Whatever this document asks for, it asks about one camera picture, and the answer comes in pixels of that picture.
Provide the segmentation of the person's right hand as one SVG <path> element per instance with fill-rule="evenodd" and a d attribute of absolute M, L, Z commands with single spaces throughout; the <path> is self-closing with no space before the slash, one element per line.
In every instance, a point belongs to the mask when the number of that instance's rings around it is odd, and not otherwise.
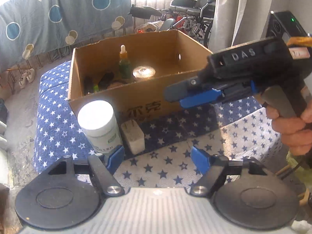
<path fill-rule="evenodd" d="M 307 154 L 311 150 L 311 129 L 305 128 L 311 124 L 311 101 L 300 117 L 284 118 L 272 106 L 266 107 L 266 115 L 272 120 L 272 129 L 281 134 L 281 141 L 289 147 L 293 156 Z"/>

